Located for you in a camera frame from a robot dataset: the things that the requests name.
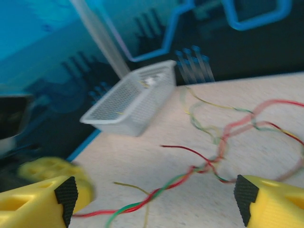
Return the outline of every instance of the white pole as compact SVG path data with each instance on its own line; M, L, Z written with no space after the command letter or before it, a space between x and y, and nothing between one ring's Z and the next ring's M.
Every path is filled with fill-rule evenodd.
M84 26L112 66L115 73L120 79L126 76L130 72L130 69L125 63L123 57L120 55L115 44L112 42L102 22L88 7L85 0L70 1L78 12Z

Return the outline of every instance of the black rubber pad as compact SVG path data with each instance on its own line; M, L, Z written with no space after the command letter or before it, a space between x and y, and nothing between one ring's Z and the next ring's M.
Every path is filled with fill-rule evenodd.
M241 213L245 227L250 220L250 204L256 201L258 187L248 181L242 175L237 176L236 186L234 188L234 198L237 201L239 212Z
M55 189L58 204L63 206L62 218L66 228L70 225L73 210L78 197L77 186L74 177L70 177Z

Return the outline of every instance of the mesh basket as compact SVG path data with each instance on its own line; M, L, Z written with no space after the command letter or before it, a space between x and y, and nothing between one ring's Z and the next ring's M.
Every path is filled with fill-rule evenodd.
M174 91L175 64L168 60L130 72L80 122L107 133L140 135Z

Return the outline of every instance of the yellow plastic part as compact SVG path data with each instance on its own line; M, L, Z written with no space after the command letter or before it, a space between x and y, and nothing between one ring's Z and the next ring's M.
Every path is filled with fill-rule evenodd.
M259 188L255 203L250 204L248 228L304 228L304 189L244 176Z
M74 213L91 203L95 197L92 181L85 171L61 158L44 157L27 162L19 167L18 175L35 182L58 176L74 176L78 190Z
M0 193L0 228L66 228L54 190L62 176Z

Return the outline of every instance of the speckled table surface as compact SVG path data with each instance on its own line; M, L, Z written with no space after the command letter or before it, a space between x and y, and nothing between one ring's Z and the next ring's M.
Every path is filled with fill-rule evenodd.
M253 78L192 86L196 94L210 102L253 109L264 100L284 98L304 103L304 73ZM181 149L159 147L160 144L183 145L207 157L216 154L210 136L195 129L180 103L180 90L157 114L146 132L137 138L99 134L76 158L96 185L97 198L81 212L119 209L142 201L145 194L113 181L134 184L146 191L163 186L172 177L187 171L190 165L204 161ZM197 101L187 95L187 104ZM207 104L196 109L203 125L220 129L241 119L244 113L216 108ZM304 109L291 105L273 105L258 120L268 120L304 138ZM300 155L300 145L275 132L247 131L228 141L226 159L218 167L221 176L251 174L275 178L293 166ZM304 187L304 172L286 183ZM242 228L241 215L233 196L233 184L223 184L212 174L195 174L185 184L162 194L151 203L149 228ZM145 208L120 215L114 228L143 227ZM71 228L101 228L108 216L73 218Z

